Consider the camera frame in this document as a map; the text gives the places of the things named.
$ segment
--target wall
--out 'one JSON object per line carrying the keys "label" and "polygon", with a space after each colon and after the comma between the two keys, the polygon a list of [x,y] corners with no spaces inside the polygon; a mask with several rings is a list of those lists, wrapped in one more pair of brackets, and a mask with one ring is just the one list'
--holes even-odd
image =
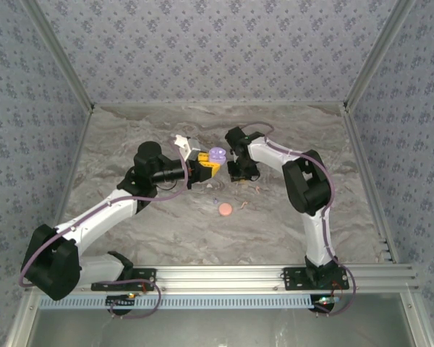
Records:
{"label": "wall", "polygon": [[354,111],[402,262],[434,322],[434,0],[417,0]]}
{"label": "wall", "polygon": [[0,346],[33,229],[54,222],[85,112],[19,1],[0,0]]}
{"label": "wall", "polygon": [[343,100],[394,0],[40,0],[95,103]]}

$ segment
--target gray marble table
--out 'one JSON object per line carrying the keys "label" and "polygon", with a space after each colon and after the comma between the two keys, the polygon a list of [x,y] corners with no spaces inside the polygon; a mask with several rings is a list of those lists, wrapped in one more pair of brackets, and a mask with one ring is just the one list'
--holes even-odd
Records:
{"label": "gray marble table", "polygon": [[[96,108],[65,217],[73,218],[106,197],[133,165],[140,143],[159,142],[170,158],[176,157],[166,142],[172,134],[197,138],[208,149],[229,149],[226,132],[257,120],[274,125],[275,142],[301,151],[315,149],[322,156],[336,184],[331,237],[339,259],[379,262],[379,235],[335,105]],[[287,199],[283,177],[269,167],[260,165],[260,170],[258,181],[237,184],[223,167],[214,179],[193,185],[176,199],[151,203],[103,235],[86,254],[116,250],[138,265],[303,263],[302,221]],[[214,199],[230,203],[234,212],[220,216]]]}

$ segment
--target black mounting plate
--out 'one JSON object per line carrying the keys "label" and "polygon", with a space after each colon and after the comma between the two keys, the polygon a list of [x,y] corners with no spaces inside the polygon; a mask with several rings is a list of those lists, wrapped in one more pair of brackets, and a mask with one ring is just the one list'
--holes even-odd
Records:
{"label": "black mounting plate", "polygon": [[[153,268],[133,268],[130,280],[142,279],[156,282],[156,269]],[[154,291],[154,287],[147,283],[129,283],[129,284],[102,284],[92,283],[92,291]]]}
{"label": "black mounting plate", "polygon": [[322,288],[315,286],[308,278],[306,273],[306,267],[285,267],[283,274],[281,275],[284,281],[284,288],[287,291],[315,291],[315,290],[327,290],[338,288],[333,284],[337,282],[343,290],[349,289],[349,279],[347,273],[342,267],[337,267],[332,273],[330,273],[330,281],[327,282]]}

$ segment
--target small toy piece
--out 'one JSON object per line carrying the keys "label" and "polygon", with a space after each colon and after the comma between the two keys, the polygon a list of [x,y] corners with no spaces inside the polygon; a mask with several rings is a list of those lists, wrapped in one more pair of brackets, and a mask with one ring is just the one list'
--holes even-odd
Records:
{"label": "small toy piece", "polygon": [[229,203],[224,202],[218,207],[218,212],[223,216],[228,216],[233,212],[233,207]]}
{"label": "small toy piece", "polygon": [[226,151],[223,148],[213,147],[209,151],[209,162],[223,165],[226,162],[225,154]]}

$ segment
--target purple cable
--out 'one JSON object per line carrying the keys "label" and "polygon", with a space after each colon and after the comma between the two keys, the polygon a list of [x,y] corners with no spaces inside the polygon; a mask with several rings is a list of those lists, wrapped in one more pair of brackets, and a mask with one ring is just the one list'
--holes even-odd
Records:
{"label": "purple cable", "polygon": [[147,283],[150,286],[153,286],[154,289],[158,292],[158,301],[156,302],[156,305],[148,312],[146,312],[145,314],[130,314],[128,316],[119,316],[117,314],[114,313],[114,306],[116,306],[116,303],[119,302],[119,300],[114,300],[113,303],[111,304],[111,306],[109,307],[109,311],[110,313],[113,315],[113,317],[115,318],[119,318],[121,320],[139,320],[141,318],[146,318],[151,316],[153,313],[155,313],[156,311],[158,311],[159,309],[159,305],[161,305],[161,298],[162,298],[162,293],[161,290],[159,289],[158,285],[150,280],[143,280],[141,278],[138,278],[136,280],[114,280],[114,281],[104,281],[104,282],[100,282],[101,284],[128,284],[128,283]]}
{"label": "purple cable", "polygon": [[328,243],[328,235],[326,233],[326,220],[325,220],[325,213],[326,210],[328,208],[330,208],[333,204],[334,201],[334,197],[336,196],[336,190],[334,188],[334,182],[333,182],[333,178],[331,177],[331,175],[329,174],[329,172],[326,170],[326,168],[321,165],[318,161],[316,161],[316,159],[311,158],[308,155],[305,155],[303,153],[300,152],[296,152],[296,151],[290,151],[290,150],[285,150],[283,148],[279,148],[277,146],[275,146],[274,144],[270,143],[269,139],[268,139],[268,135],[271,134],[272,132],[275,131],[275,127],[267,122],[264,121],[254,121],[252,123],[248,123],[245,124],[244,126],[241,127],[241,129],[244,129],[245,127],[248,127],[250,125],[265,125],[267,127],[270,127],[270,131],[268,131],[265,136],[264,136],[264,140],[267,146],[269,146],[270,148],[272,148],[273,150],[276,150],[280,153],[283,154],[295,154],[301,158],[304,158],[305,160],[308,160],[309,162],[313,163],[314,165],[316,165],[326,176],[326,179],[328,181],[328,184],[331,188],[331,196],[330,196],[330,200],[328,201],[328,204],[326,204],[325,208],[323,208],[322,212],[321,212],[321,216],[322,216],[322,227],[323,227],[323,240],[325,242],[325,246],[326,246],[326,251],[328,252],[328,255],[331,257],[331,259],[339,266],[342,267],[343,269],[345,269],[345,271],[349,274],[349,277],[352,281],[352,298],[349,300],[349,302],[346,304],[346,306],[344,306],[343,308],[341,308],[339,311],[336,311],[334,313],[330,313],[326,308],[320,306],[320,305],[314,305],[315,307],[317,307],[318,309],[323,310],[326,314],[329,314],[330,316],[336,316],[338,314],[341,314],[343,312],[345,312],[346,310],[348,310],[350,308],[350,306],[352,305],[352,302],[354,302],[355,300],[355,294],[357,292],[357,284],[355,283],[355,277],[354,275],[352,275],[351,270],[344,264],[340,263],[334,256],[333,256],[333,252],[331,251],[330,245]]}
{"label": "purple cable", "polygon": [[183,159],[182,155],[180,154],[179,149],[174,145],[174,143],[172,142],[172,140],[169,140],[169,144],[170,144],[170,146],[172,146],[172,149],[179,155],[180,162],[182,163],[182,168],[183,168],[183,171],[184,171],[184,183],[183,183],[182,188],[180,188],[178,191],[176,191],[172,195],[169,195],[168,197],[118,197],[116,199],[112,199],[112,201],[110,201],[109,204],[106,203],[104,205],[101,205],[101,206],[97,207],[92,212],[90,212],[87,215],[83,216],[81,219],[79,219],[77,222],[75,222],[74,224],[72,224],[70,227],[64,229],[61,233],[58,233],[57,235],[51,237],[47,242],[45,242],[42,246],[40,246],[35,251],[35,253],[32,254],[32,256],[29,258],[29,260],[26,262],[26,265],[24,265],[24,267],[22,268],[22,271],[20,273],[20,278],[18,280],[18,284],[21,287],[23,287],[23,288],[33,287],[34,285],[32,283],[24,283],[24,277],[25,277],[25,274],[27,273],[27,271],[29,270],[29,267],[35,262],[35,260],[43,252],[43,250],[45,250],[48,246],[50,246],[51,244],[53,244],[60,237],[62,237],[64,235],[66,235],[67,233],[69,233],[72,228],[78,227],[80,224],[82,224],[83,222],[85,222],[87,219],[93,217],[94,215],[96,215],[100,211],[104,210],[105,208],[109,207],[110,205],[115,204],[116,202],[125,201],[125,200],[139,200],[139,201],[150,201],[150,202],[153,202],[153,201],[167,201],[167,200],[170,200],[170,199],[174,199],[175,197],[179,196],[182,192],[184,192],[185,190],[187,190],[187,182],[188,182],[188,167],[187,167],[187,163],[185,163],[185,160]]}

